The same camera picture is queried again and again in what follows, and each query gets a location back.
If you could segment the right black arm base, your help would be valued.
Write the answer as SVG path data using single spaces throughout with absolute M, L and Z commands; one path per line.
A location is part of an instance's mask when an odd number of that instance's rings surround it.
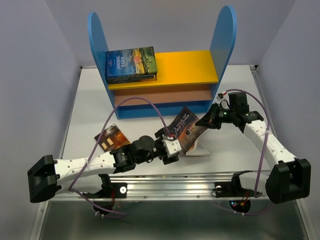
M 257 216 L 260 214 L 260 212 L 250 212 L 252 206 L 251 197 L 254 196 L 254 192 L 233 186 L 231 181 L 215 182 L 211 190 L 211 196 L 216 199 L 227 198 L 229 208 L 226 208 L 226 210 L 234 214 L 242 216 Z

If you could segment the Tale of Two Cities book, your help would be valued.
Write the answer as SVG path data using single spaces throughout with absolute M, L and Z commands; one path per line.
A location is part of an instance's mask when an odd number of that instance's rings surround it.
M 185 156 L 207 157 L 211 154 L 199 144 L 199 137 L 207 128 L 205 126 L 196 126 L 198 120 L 199 118 L 184 106 L 168 126 L 170 133 L 179 140 Z

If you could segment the Animal Farm book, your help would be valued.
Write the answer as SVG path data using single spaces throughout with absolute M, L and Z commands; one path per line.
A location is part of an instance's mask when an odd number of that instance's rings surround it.
M 106 52 L 106 78 L 140 77 L 158 73 L 153 46 Z

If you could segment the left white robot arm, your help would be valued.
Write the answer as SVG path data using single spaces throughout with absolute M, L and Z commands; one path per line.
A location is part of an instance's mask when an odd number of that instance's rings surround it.
M 178 161 L 182 147 L 162 130 L 156 139 L 143 135 L 120 148 L 93 158 L 54 159 L 45 155 L 27 172 L 29 200 L 41 203 L 54 196 L 80 192 L 88 199 L 125 198 L 125 184 L 111 183 L 110 175 L 132 171 L 138 164 L 158 158 L 165 165 Z

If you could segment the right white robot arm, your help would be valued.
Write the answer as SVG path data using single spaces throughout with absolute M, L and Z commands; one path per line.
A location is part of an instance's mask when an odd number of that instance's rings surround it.
M 233 124 L 260 151 L 260 162 L 266 161 L 270 173 L 245 170 L 233 174 L 230 181 L 215 184 L 215 197 L 242 197 L 249 194 L 258 198 L 266 195 L 274 204 L 281 204 L 310 195 L 311 164 L 288 151 L 270 132 L 270 121 L 264 120 L 257 111 L 251 111 L 247 96 L 249 92 L 230 89 L 218 94 L 223 101 L 228 96 L 228 108 L 213 103 L 208 112 L 196 122 L 196 126 L 219 130 L 222 124 Z

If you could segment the Three Days to See book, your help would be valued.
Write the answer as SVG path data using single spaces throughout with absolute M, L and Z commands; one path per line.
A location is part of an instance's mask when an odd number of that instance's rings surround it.
M 106 81 L 109 85 L 140 83 L 140 82 L 149 82 L 149 81 L 156 81 L 156 80 L 157 80 L 156 74 L 121 76 L 121 77 L 114 77 L 114 78 L 107 78 L 106 79 Z

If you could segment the Edward Tulane book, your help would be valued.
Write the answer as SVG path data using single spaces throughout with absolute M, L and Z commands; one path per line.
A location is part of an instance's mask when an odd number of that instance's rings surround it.
M 108 126 L 98 141 L 99 134 L 94 137 L 98 142 L 98 145 L 104 152 L 109 152 L 125 145 L 130 144 L 130 141 L 123 134 L 123 132 L 117 127 L 116 124 Z

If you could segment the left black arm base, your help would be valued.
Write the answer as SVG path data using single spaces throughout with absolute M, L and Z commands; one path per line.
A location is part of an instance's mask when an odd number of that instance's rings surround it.
M 94 214 L 102 218 L 120 218 L 126 214 L 116 210 L 116 199 L 127 197 L 128 184 L 114 182 L 107 184 L 97 193 L 82 193 L 82 198 L 91 204 Z

